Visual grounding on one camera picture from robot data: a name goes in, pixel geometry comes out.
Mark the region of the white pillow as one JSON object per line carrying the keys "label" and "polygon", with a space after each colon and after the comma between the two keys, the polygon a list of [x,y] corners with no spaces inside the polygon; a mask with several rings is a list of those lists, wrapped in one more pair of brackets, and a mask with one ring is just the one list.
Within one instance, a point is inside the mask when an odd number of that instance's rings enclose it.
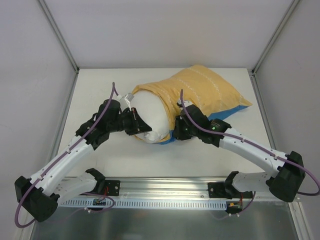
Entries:
{"label": "white pillow", "polygon": [[161,98],[150,91],[140,90],[133,94],[131,106],[136,108],[138,115],[151,127],[145,133],[135,137],[148,144],[164,145],[170,140],[170,124]]}

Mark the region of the blue yellow pikachu pillowcase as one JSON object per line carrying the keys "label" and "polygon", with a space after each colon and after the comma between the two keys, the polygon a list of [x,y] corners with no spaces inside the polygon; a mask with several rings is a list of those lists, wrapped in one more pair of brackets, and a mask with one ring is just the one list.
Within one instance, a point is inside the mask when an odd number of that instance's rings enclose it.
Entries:
{"label": "blue yellow pikachu pillowcase", "polygon": [[175,128],[175,118],[181,112],[177,101],[191,101],[209,120],[224,120],[252,105],[222,76],[203,65],[185,68],[170,78],[137,85],[132,94],[146,90],[160,97],[168,120],[170,140]]}

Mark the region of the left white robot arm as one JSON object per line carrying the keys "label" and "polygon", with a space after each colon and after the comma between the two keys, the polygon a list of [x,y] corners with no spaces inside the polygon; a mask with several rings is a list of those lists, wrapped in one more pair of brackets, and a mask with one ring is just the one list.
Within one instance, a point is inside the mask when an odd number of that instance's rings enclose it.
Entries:
{"label": "left white robot arm", "polygon": [[121,103],[107,99],[92,117],[75,132],[62,153],[32,176],[20,176],[14,182],[18,207],[14,221],[19,224],[19,213],[25,209],[39,223],[49,219],[59,205],[86,192],[99,195],[105,188],[105,176],[94,168],[86,170],[74,180],[62,183],[64,177],[86,155],[106,142],[111,133],[125,132],[128,136],[152,131],[134,107],[121,109]]}

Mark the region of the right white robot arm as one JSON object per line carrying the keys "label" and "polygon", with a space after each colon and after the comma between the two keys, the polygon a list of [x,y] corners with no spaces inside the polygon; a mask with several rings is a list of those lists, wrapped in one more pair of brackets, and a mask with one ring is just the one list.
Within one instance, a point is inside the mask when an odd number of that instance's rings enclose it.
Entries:
{"label": "right white robot arm", "polygon": [[270,192],[276,198],[291,203],[306,176],[302,170],[302,156],[266,148],[246,138],[229,123],[215,118],[210,120],[194,104],[175,118],[173,137],[179,141],[198,138],[205,144],[233,152],[250,161],[262,172],[232,171],[224,183],[213,187],[221,198],[238,198],[245,192]]}

